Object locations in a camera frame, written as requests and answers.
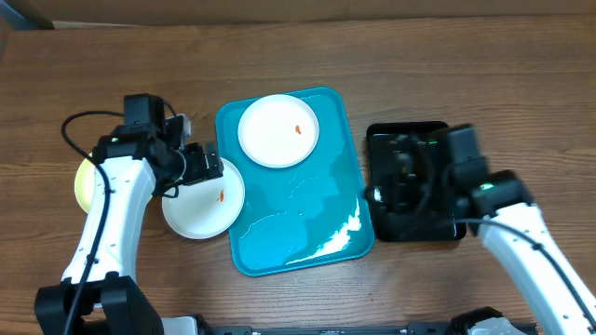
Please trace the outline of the yellow-green plate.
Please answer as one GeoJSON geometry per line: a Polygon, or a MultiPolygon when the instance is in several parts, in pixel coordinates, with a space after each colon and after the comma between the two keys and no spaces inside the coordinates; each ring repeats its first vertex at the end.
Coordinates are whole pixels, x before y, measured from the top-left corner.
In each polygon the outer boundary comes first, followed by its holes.
{"type": "Polygon", "coordinates": [[[79,165],[74,177],[74,195],[78,205],[88,213],[95,190],[95,166],[86,158],[79,165]]]}

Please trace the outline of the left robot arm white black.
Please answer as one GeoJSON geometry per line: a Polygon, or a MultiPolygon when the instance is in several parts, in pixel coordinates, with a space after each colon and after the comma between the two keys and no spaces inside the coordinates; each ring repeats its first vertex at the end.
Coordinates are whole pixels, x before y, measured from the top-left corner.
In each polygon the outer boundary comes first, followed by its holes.
{"type": "Polygon", "coordinates": [[[136,284],[136,260],[149,201],[180,185],[223,175],[213,143],[181,135],[107,135],[87,160],[95,190],[77,251],[56,286],[34,302],[46,334],[206,334],[196,315],[161,317],[136,284]]]}

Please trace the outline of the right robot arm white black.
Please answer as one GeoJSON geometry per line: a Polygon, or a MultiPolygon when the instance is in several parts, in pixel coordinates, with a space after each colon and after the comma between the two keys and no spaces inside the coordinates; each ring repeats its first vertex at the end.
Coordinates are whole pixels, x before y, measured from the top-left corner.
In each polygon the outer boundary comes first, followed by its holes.
{"type": "Polygon", "coordinates": [[[592,334],[595,297],[562,254],[511,170],[492,172],[473,127],[367,138],[365,196],[386,242],[456,241],[472,231],[550,334],[592,334]]]}

